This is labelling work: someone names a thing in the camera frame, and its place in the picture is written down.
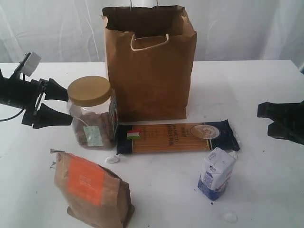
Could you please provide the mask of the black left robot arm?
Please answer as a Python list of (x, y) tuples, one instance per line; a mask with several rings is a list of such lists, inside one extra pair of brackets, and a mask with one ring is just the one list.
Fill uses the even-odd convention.
[(40, 129), (49, 126), (69, 126), (73, 118), (42, 103), (42, 100), (68, 101), (67, 90), (54, 79), (26, 81), (14, 74), (0, 76), (0, 103), (24, 112), (22, 124)]

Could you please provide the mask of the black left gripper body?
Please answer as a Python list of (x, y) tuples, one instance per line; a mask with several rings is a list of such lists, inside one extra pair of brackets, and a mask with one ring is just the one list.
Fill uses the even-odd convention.
[(9, 105), (15, 108), (24, 109), (22, 124), (32, 126), (34, 115), (45, 91), (47, 81), (32, 79), (25, 81), (14, 79), (10, 82)]

